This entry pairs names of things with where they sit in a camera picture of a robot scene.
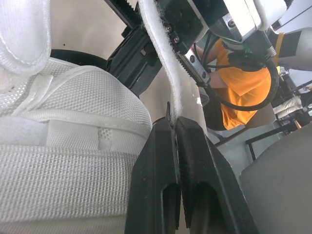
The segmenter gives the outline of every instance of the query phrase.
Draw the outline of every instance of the white mesh fabric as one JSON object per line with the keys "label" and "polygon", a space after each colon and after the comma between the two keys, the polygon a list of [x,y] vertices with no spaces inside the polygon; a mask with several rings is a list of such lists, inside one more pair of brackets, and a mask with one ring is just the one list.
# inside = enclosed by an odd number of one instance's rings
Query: white mesh fabric
{"label": "white mesh fabric", "polygon": [[1,0],[0,93],[41,71],[50,53],[50,0]]}
{"label": "white mesh fabric", "polygon": [[[113,76],[85,68],[51,58],[39,73],[53,80],[20,116],[48,125],[45,147],[0,145],[1,233],[123,233],[150,116]],[[3,113],[23,106],[38,78]]]}
{"label": "white mesh fabric", "polygon": [[76,218],[0,224],[6,234],[123,234],[124,215],[102,218]]}
{"label": "white mesh fabric", "polygon": [[[75,67],[78,67],[78,65],[56,58],[50,58],[47,65],[39,74],[57,77]],[[0,116],[10,115],[25,100],[35,77],[16,79],[5,93],[0,93]]]}
{"label": "white mesh fabric", "polygon": [[97,150],[98,128],[91,125],[49,121],[46,146]]}
{"label": "white mesh fabric", "polygon": [[90,71],[61,85],[38,109],[65,109],[150,125],[143,103],[104,71]]}
{"label": "white mesh fabric", "polygon": [[0,158],[0,223],[126,214],[136,155],[2,145]]}

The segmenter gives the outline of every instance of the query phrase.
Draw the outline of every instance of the black pants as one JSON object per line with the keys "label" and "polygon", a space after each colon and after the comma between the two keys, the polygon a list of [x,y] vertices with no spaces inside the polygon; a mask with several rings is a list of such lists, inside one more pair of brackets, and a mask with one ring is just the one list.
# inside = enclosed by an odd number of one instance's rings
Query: black pants
{"label": "black pants", "polygon": [[203,107],[206,125],[215,131],[224,131],[221,103],[211,98],[207,105]]}

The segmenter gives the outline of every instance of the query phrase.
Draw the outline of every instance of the gray floor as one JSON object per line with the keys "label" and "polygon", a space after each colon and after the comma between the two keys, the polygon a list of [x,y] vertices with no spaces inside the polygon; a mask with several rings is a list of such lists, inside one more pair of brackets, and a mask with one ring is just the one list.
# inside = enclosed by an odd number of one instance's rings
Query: gray floor
{"label": "gray floor", "polygon": [[[242,170],[244,170],[253,162],[249,147],[248,145],[245,144],[245,141],[252,137],[270,131],[274,127],[277,127],[276,124],[269,124],[266,126],[249,129],[243,134],[229,141],[228,143],[219,146],[218,149],[232,166],[236,178],[239,177]],[[236,128],[230,131],[223,131],[222,135],[224,137],[228,137],[240,129],[241,128]],[[219,141],[215,136],[211,134],[209,134],[208,136],[213,143],[217,143]],[[256,157],[260,156],[264,150],[266,150],[274,142],[278,141],[280,137],[281,137],[280,135],[274,135],[253,143],[253,148]]]}

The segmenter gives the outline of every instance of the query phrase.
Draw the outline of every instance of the black metal frame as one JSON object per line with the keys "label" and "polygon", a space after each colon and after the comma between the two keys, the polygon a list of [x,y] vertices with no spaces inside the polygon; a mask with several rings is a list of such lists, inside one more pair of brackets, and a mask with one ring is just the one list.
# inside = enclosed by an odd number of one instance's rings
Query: black metal frame
{"label": "black metal frame", "polygon": [[193,120],[175,127],[182,197],[191,233],[257,234],[232,168]]}
{"label": "black metal frame", "polygon": [[[151,84],[161,63],[138,14],[126,0],[105,0],[127,25],[122,33],[123,42],[108,58],[106,71],[139,96]],[[186,54],[200,34],[203,26],[187,0],[158,0],[162,20],[174,50]],[[181,61],[192,77],[190,64]]]}
{"label": "black metal frame", "polygon": [[234,134],[232,134],[232,135],[230,135],[230,136],[228,136],[228,137],[224,137],[224,136],[222,136],[222,135],[216,133],[215,131],[210,130],[209,128],[207,128],[207,132],[208,132],[208,133],[211,133],[212,135],[214,135],[215,137],[217,137],[217,138],[219,139],[219,142],[217,142],[216,144],[214,144],[215,147],[219,147],[219,146],[221,146],[221,145],[224,145],[224,144],[228,143],[229,141],[231,141],[231,140],[233,140],[234,138],[236,138],[237,136],[243,134],[243,133],[244,133],[245,131],[247,131],[247,130],[248,130],[248,128],[245,127],[245,128],[243,128],[243,129],[237,131],[236,133],[234,133]]}
{"label": "black metal frame", "polygon": [[133,169],[125,234],[173,234],[181,191],[176,144],[167,119],[153,126]]}
{"label": "black metal frame", "polygon": [[271,131],[268,131],[268,132],[266,132],[266,133],[260,134],[260,135],[258,135],[258,136],[255,136],[255,137],[253,137],[253,138],[250,138],[250,139],[246,140],[245,143],[246,143],[246,144],[248,145],[248,147],[249,147],[249,150],[250,150],[250,153],[251,153],[251,155],[252,155],[253,161],[256,160],[256,155],[255,155],[255,153],[254,153],[254,148],[253,148],[253,143],[254,143],[254,142],[259,141],[259,140],[262,140],[262,139],[267,138],[267,137],[270,137],[270,136],[273,136],[273,135],[275,135],[275,134],[281,133],[281,132],[283,132],[283,131],[290,131],[290,132],[292,132],[292,131],[295,131],[296,129],[297,129],[296,124],[295,124],[293,121],[291,121],[291,122],[288,123],[288,124],[285,124],[285,125],[283,125],[283,126],[280,126],[280,127],[278,127],[278,128],[275,128],[275,129],[273,129],[273,130],[271,130]]}

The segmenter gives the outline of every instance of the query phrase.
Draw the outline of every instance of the white fabric piece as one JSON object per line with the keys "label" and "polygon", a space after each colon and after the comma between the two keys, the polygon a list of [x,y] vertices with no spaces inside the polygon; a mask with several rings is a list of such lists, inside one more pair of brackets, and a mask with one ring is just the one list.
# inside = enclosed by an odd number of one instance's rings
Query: white fabric piece
{"label": "white fabric piece", "polygon": [[142,102],[111,74],[94,66],[54,77],[46,95],[32,109],[75,110],[151,126]]}
{"label": "white fabric piece", "polygon": [[112,129],[98,128],[98,149],[111,151],[112,150]]}
{"label": "white fabric piece", "polygon": [[287,6],[284,0],[254,0],[261,18],[260,31],[265,31],[285,14]]}
{"label": "white fabric piece", "polygon": [[0,144],[44,146],[48,125],[21,117],[0,117]]}
{"label": "white fabric piece", "polygon": [[68,218],[63,220],[30,221],[0,224],[6,234],[123,234],[124,215],[100,218]]}
{"label": "white fabric piece", "polygon": [[0,1],[0,67],[15,75],[41,71],[51,53],[50,0]]}
{"label": "white fabric piece", "polygon": [[27,112],[22,116],[40,122],[60,120],[72,123],[88,124],[102,128],[123,130],[125,132],[137,134],[145,139],[147,139],[151,131],[151,126],[131,122],[118,117],[106,117],[79,111],[39,109]]}
{"label": "white fabric piece", "polygon": [[12,113],[13,116],[17,116],[24,111],[31,110],[39,101],[43,99],[46,95],[50,84],[52,82],[53,76],[41,76],[38,75],[31,88],[29,90],[28,97],[15,109]]}
{"label": "white fabric piece", "polygon": [[136,155],[0,145],[0,158],[0,223],[126,214]]}
{"label": "white fabric piece", "polygon": [[12,84],[12,80],[18,77],[19,76],[5,70],[3,67],[0,67],[0,94],[8,92]]}
{"label": "white fabric piece", "polygon": [[139,155],[144,147],[146,138],[133,133],[112,130],[111,151]]}
{"label": "white fabric piece", "polygon": [[[39,74],[42,76],[52,75],[57,77],[75,67],[78,67],[78,65],[56,58],[50,58],[47,65]],[[25,100],[36,76],[15,77],[16,78],[12,80],[9,89],[4,93],[0,92],[0,116],[12,114],[12,112]]]}
{"label": "white fabric piece", "polygon": [[98,128],[95,126],[49,121],[46,146],[84,150],[98,149]]}
{"label": "white fabric piece", "polygon": [[170,45],[154,0],[138,0],[138,3],[146,31],[152,40],[160,62],[169,79],[173,99],[170,106],[171,122],[175,124],[177,118],[182,113],[180,79],[183,76],[179,72],[180,64]]}

